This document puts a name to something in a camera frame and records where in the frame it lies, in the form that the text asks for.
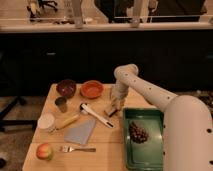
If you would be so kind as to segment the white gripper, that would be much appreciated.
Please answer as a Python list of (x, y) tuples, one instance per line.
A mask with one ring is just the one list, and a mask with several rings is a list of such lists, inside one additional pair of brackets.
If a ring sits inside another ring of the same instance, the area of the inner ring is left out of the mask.
[(114, 100), (111, 105), (115, 110), (121, 110), (124, 106), (124, 100), (128, 95), (128, 86), (114, 84), (111, 89), (110, 97)]

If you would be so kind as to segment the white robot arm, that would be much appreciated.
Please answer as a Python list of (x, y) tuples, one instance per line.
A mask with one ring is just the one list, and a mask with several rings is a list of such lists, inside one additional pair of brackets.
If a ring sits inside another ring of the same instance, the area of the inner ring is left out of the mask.
[(213, 171), (213, 123), (208, 107), (197, 97), (177, 95), (138, 77), (135, 64), (114, 70), (115, 103), (131, 87), (164, 114), (163, 171)]

